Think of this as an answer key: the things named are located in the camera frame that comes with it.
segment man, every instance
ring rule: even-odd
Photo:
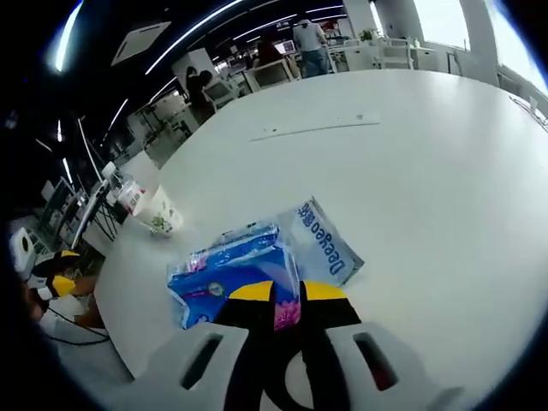
[[[297,16],[298,25],[293,29],[295,45],[301,52],[305,73],[303,77],[315,77],[327,74],[327,44],[321,27],[307,19],[305,12]]]

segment round table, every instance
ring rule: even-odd
[[[354,115],[378,124],[261,140]],[[129,218],[95,293],[134,376],[176,332],[166,265],[311,196],[365,260],[343,287],[361,319],[408,344],[441,387],[462,387],[466,404],[500,382],[545,313],[548,135],[493,86],[371,70],[273,87],[220,110],[159,181],[182,231],[158,239]]]

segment window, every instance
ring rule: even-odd
[[[548,95],[546,84],[533,57],[528,53],[518,33],[504,17],[502,10],[493,2],[487,3],[489,16],[497,43],[498,63],[529,80],[543,94]]]
[[[380,22],[377,6],[375,6],[375,2],[370,2],[369,5],[371,6],[371,12],[373,14],[373,20],[375,21],[375,26],[377,26],[378,35],[381,37],[384,37],[383,24]]]
[[[468,29],[460,0],[414,0],[425,41],[468,49]]]

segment paper cup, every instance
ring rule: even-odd
[[[141,195],[133,216],[151,229],[167,236],[182,226],[181,214],[159,185]]]

